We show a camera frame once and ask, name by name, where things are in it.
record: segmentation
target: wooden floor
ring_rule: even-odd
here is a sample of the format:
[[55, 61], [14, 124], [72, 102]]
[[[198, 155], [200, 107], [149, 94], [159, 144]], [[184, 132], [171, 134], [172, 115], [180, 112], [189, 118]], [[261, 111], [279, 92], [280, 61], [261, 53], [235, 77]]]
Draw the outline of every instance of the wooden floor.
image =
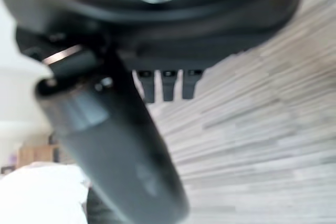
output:
[[260, 48], [150, 106], [192, 224], [336, 223], [336, 0], [304, 0]]

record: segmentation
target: white fabric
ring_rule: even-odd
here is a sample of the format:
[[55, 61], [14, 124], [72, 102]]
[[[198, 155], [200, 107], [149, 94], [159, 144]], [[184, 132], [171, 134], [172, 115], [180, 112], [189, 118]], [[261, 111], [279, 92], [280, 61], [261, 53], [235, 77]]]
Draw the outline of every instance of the white fabric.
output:
[[87, 224], [86, 177], [77, 166], [21, 168], [0, 180], [0, 222]]

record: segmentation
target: metal screw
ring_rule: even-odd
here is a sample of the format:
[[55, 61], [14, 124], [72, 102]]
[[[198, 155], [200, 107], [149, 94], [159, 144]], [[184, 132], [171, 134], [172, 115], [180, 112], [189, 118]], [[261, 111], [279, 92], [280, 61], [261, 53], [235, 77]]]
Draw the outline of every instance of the metal screw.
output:
[[105, 88], [112, 88], [113, 86], [113, 80], [111, 77], [106, 77], [100, 81], [100, 83], [103, 85]]
[[104, 89], [109, 89], [113, 87], [113, 80], [111, 77], [106, 77], [102, 79], [99, 83], [94, 85], [94, 88], [98, 91], [101, 92]]

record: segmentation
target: white wall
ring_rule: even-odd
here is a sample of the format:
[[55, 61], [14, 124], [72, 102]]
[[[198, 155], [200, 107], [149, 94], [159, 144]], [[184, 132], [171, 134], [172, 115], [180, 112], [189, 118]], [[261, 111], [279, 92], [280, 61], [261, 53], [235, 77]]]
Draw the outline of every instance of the white wall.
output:
[[15, 22], [0, 0], [0, 166], [22, 142], [50, 132], [33, 98], [34, 83], [50, 71], [19, 53], [14, 31]]

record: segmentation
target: black cylinder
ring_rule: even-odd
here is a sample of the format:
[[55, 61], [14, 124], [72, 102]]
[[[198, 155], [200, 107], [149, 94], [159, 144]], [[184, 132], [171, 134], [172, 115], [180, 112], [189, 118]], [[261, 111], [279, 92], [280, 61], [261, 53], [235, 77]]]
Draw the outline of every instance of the black cylinder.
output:
[[60, 143], [121, 220], [173, 224], [188, 213], [178, 174], [141, 97], [91, 78], [36, 97]]

